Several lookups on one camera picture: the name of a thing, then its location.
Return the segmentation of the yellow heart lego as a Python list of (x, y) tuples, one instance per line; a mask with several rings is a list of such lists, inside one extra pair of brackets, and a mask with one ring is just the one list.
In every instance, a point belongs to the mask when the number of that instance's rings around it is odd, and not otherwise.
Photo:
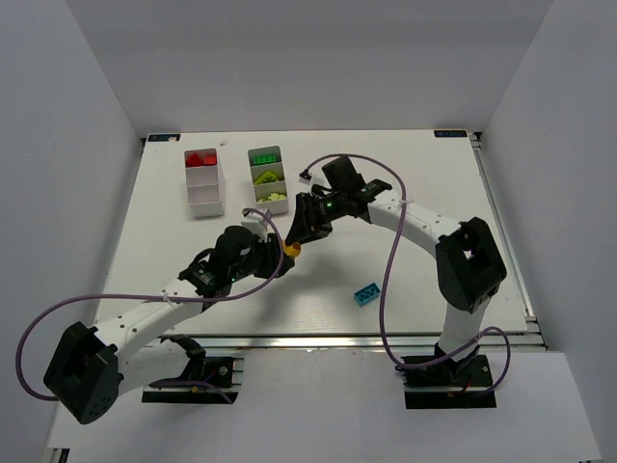
[(298, 242), (293, 244), (285, 244), (283, 246), (283, 250), (288, 257), (295, 259), (301, 254), (301, 244)]

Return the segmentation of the pale green lego piece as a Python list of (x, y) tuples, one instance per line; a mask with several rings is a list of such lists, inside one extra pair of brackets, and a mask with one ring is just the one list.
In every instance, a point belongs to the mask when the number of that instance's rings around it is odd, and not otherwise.
[(286, 199), (287, 197), (284, 194), (272, 193), (265, 199), (265, 201), (266, 202), (277, 202), (277, 201), (283, 201)]

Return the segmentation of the lime 2x3 lego brick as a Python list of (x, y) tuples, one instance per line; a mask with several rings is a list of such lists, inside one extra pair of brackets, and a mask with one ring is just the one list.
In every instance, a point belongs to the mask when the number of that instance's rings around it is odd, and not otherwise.
[(280, 177), (273, 171), (271, 170), (267, 170), (263, 173), (261, 173), (258, 177), (255, 178), (254, 180), (254, 185), (262, 185), (262, 184), (268, 184), (268, 183), (275, 183), (275, 182), (279, 182), (281, 181)]

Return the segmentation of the green lego brick top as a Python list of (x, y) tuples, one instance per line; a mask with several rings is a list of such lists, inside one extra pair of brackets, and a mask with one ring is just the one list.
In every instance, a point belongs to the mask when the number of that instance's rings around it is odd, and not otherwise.
[(260, 154), (260, 155), (256, 155), (253, 158), (253, 162), (255, 166), (267, 165), (267, 164), (277, 163), (278, 157), (275, 153)]

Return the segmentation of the red 2x3 lego brick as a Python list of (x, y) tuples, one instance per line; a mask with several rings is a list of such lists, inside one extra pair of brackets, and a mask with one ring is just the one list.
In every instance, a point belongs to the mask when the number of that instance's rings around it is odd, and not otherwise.
[(198, 168), (203, 166), (203, 160), (197, 152), (191, 152), (185, 159), (185, 166), (187, 168)]

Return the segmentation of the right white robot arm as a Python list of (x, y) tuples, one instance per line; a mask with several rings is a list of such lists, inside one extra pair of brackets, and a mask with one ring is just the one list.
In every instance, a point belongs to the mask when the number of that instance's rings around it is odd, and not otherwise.
[(407, 239), (436, 262), (438, 287), (446, 302), (442, 333), (435, 346), (434, 364), (455, 367), (477, 353), (484, 313), (507, 276), (506, 266), (488, 224), (448, 218), (416, 204), (406, 187), (393, 188), (381, 179), (365, 180), (352, 163), (351, 154), (321, 157), (327, 180), (302, 171), (307, 192), (295, 197), (288, 245), (324, 239), (335, 220), (353, 217), (390, 230), (394, 239)]

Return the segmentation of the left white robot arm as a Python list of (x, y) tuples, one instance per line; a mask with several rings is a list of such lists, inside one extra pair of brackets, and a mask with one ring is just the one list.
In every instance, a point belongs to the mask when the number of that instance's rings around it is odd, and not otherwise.
[(172, 329), (229, 296), (237, 281), (284, 275), (300, 251), (299, 243), (287, 244), (273, 233), (226, 228), (214, 247), (198, 253), (162, 290), (159, 300), (92, 327), (69, 326), (44, 385), (81, 424), (98, 420), (120, 395), (140, 387), (202, 387), (204, 349)]

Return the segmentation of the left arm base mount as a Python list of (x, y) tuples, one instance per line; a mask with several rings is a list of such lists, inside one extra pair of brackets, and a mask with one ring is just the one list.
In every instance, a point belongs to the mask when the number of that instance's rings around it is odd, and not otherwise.
[(231, 405), (243, 381), (244, 359), (231, 354), (210, 354), (184, 335), (165, 337), (160, 344), (179, 347), (183, 370), (177, 376), (144, 387), (143, 403)]

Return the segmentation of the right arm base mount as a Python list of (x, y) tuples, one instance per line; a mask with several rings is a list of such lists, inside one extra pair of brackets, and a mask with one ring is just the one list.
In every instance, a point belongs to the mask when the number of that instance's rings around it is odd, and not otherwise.
[(402, 375), (407, 410), (496, 408), (495, 393), (486, 393), (494, 383), (489, 361), (477, 349), (461, 362), (395, 370)]

